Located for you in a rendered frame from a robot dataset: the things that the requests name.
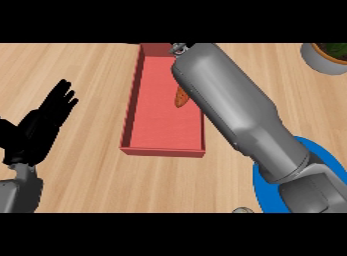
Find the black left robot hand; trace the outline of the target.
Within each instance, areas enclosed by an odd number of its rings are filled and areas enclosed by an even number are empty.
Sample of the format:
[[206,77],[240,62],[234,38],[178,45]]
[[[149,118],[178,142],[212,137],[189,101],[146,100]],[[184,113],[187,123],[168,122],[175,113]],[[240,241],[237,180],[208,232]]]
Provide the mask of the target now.
[[28,112],[17,125],[0,118],[0,148],[3,163],[37,165],[45,158],[59,128],[78,103],[71,83],[62,79],[50,90],[40,107]]

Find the red cardboard box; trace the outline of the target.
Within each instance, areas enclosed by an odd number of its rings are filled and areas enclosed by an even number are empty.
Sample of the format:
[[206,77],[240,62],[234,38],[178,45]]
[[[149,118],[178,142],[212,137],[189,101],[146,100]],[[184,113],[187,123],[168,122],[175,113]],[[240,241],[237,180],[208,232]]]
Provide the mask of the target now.
[[200,158],[203,114],[192,101],[174,105],[178,85],[168,50],[168,43],[138,45],[119,150],[134,156]]

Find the orange sweet potato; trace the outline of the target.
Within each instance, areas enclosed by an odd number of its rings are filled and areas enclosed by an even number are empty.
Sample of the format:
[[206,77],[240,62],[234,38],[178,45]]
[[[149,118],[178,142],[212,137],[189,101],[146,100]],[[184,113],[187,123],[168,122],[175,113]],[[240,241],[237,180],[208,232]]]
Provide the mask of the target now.
[[189,100],[189,96],[181,88],[177,88],[175,91],[175,98],[174,98],[174,105],[180,108]]

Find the blue round plate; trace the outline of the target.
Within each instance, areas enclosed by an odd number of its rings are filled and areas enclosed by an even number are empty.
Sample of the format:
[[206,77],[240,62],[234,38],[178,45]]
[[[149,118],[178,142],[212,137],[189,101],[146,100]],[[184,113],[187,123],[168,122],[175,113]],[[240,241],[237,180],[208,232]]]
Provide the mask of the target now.
[[[295,139],[305,146],[308,151],[316,154],[319,159],[333,171],[336,177],[347,185],[347,171],[330,152],[307,138],[296,136]],[[279,196],[277,184],[268,184],[264,181],[258,173],[257,163],[252,164],[252,186],[261,211],[264,213],[288,213],[289,210]]]

